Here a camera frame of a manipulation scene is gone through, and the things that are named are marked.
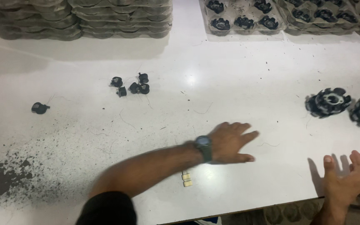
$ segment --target watch face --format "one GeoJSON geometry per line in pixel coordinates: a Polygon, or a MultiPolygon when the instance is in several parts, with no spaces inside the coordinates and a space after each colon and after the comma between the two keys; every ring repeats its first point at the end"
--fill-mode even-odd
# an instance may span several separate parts
{"type": "Polygon", "coordinates": [[[210,143],[210,139],[207,136],[199,136],[195,142],[198,145],[207,145],[210,143]]]}

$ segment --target finger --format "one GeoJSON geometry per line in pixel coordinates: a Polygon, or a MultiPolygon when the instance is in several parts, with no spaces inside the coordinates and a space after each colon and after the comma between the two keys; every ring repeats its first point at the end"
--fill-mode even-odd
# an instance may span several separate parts
{"type": "Polygon", "coordinates": [[[253,162],[255,161],[255,158],[251,156],[250,154],[240,154],[238,153],[236,157],[234,158],[234,162],[253,162]]]}
{"type": "Polygon", "coordinates": [[[239,122],[235,122],[229,125],[229,127],[233,130],[237,130],[237,128],[241,125],[239,122]]]}
{"type": "Polygon", "coordinates": [[[323,166],[324,166],[324,178],[332,179],[337,177],[336,163],[334,162],[334,159],[331,156],[329,155],[324,156],[323,166]]]}
{"type": "Polygon", "coordinates": [[[237,133],[242,134],[242,133],[244,133],[244,131],[246,131],[250,127],[251,127],[251,125],[249,123],[243,123],[238,126],[237,133]]]}
{"type": "Polygon", "coordinates": [[[350,155],[350,159],[355,168],[360,165],[360,154],[356,150],[353,150],[350,155]]]}
{"type": "Polygon", "coordinates": [[[228,122],[223,122],[219,125],[220,128],[226,128],[229,125],[228,122]]]}
{"type": "Polygon", "coordinates": [[[244,142],[244,145],[252,140],[254,140],[257,136],[259,136],[258,131],[253,131],[251,133],[247,133],[241,136],[241,140],[244,142]]]}
{"type": "Polygon", "coordinates": [[[331,157],[333,158],[333,161],[334,161],[336,174],[339,176],[341,174],[341,169],[340,169],[340,164],[338,163],[337,156],[336,156],[336,154],[331,154],[331,157]]]}

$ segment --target black shirt sleeve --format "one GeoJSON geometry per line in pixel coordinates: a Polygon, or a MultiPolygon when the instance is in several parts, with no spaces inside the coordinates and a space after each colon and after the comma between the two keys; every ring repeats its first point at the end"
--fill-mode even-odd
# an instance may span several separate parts
{"type": "Polygon", "coordinates": [[[90,198],[76,225],[136,225],[137,217],[131,199],[124,193],[111,191],[90,198]]]}

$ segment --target hand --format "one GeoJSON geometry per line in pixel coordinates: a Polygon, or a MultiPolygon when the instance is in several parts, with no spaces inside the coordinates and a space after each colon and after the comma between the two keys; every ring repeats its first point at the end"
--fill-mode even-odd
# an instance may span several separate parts
{"type": "Polygon", "coordinates": [[[324,157],[324,194],[325,203],[329,208],[346,213],[348,207],[360,194],[360,153],[352,151],[350,155],[352,165],[351,173],[343,178],[338,178],[334,159],[326,155],[324,157]]]}
{"type": "Polygon", "coordinates": [[[212,161],[218,163],[253,162],[255,158],[249,154],[239,154],[238,151],[248,142],[254,140],[258,131],[244,134],[251,125],[247,123],[224,122],[220,124],[209,137],[212,140],[212,161]]]}

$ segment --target wristwatch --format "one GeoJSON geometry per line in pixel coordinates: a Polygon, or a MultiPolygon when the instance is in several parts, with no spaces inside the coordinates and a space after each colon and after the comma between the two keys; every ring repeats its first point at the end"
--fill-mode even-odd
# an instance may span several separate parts
{"type": "Polygon", "coordinates": [[[204,163],[212,161],[212,140],[210,137],[199,136],[194,145],[202,153],[204,163]]]}

